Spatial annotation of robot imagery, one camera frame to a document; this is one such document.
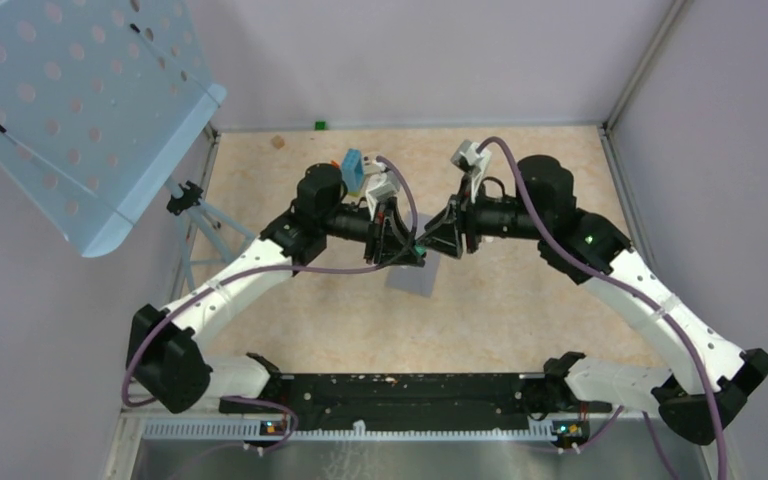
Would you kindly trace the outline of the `grey envelope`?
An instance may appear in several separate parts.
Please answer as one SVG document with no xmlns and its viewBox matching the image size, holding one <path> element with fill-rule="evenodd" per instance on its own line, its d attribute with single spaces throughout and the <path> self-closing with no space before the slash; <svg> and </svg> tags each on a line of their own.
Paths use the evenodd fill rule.
<svg viewBox="0 0 768 480">
<path fill-rule="evenodd" d="M 433 295 L 440 265 L 441 255 L 436 251 L 429 251 L 426 254 L 423 267 L 398 266 L 390 268 L 385 287 L 430 298 Z"/>
</svg>

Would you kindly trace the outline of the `colourful toy block assembly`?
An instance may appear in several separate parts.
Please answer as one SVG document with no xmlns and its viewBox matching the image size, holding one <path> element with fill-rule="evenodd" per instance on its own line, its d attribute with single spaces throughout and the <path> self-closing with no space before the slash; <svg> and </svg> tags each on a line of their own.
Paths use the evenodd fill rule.
<svg viewBox="0 0 768 480">
<path fill-rule="evenodd" d="M 382 170 L 382 166 L 372 157 L 358 149 L 348 149 L 341 161 L 332 161 L 331 164 L 340 170 L 347 193 L 354 197 L 360 197 L 367 179 Z"/>
</svg>

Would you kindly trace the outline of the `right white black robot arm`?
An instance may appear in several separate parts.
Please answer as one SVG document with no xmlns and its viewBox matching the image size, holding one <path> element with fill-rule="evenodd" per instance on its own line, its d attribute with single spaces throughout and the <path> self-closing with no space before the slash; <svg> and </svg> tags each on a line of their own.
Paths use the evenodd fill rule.
<svg viewBox="0 0 768 480">
<path fill-rule="evenodd" d="M 458 154 L 458 191 L 425 227 L 420 243 L 458 258 L 483 237 L 533 240 L 546 263 L 617 312 L 662 358 L 660 368 L 568 352 L 545 362 L 546 397 L 560 412 L 604 402 L 658 415 L 697 445 L 717 440 L 768 376 L 768 353 L 743 349 L 707 326 L 673 294 L 607 218 L 576 203 L 574 178 L 557 159 L 532 155 L 524 184 L 491 197 L 488 159 Z"/>
</svg>

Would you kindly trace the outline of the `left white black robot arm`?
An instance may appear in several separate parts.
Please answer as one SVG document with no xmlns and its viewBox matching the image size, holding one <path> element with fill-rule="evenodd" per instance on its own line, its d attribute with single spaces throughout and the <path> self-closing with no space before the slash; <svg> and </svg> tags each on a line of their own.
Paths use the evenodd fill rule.
<svg viewBox="0 0 768 480">
<path fill-rule="evenodd" d="M 147 304 L 133 316 L 121 399 L 137 408 L 158 402 L 181 413 L 206 393 L 213 369 L 202 350 L 240 313 L 271 288 L 301 272 L 363 275 L 391 266 L 425 263 L 416 226 L 406 226 L 397 195 L 413 192 L 402 172 L 383 156 L 366 204 L 346 202 L 347 186 L 331 164 L 308 167 L 287 210 L 272 220 L 227 267 L 186 296 L 163 307 Z M 364 244 L 365 266 L 317 267 L 329 237 Z"/>
</svg>

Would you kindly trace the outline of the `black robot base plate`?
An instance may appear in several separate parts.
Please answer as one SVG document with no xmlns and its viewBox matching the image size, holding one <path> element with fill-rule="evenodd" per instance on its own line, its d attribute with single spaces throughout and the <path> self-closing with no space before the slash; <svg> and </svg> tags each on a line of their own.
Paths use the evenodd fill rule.
<svg viewBox="0 0 768 480">
<path fill-rule="evenodd" d="M 534 373 L 283 373 L 262 356 L 270 378 L 257 404 L 220 401 L 222 414 L 295 412 L 302 432 L 349 430 L 470 432 L 518 430 L 554 414 L 609 413 L 576 400 L 555 379 Z"/>
</svg>

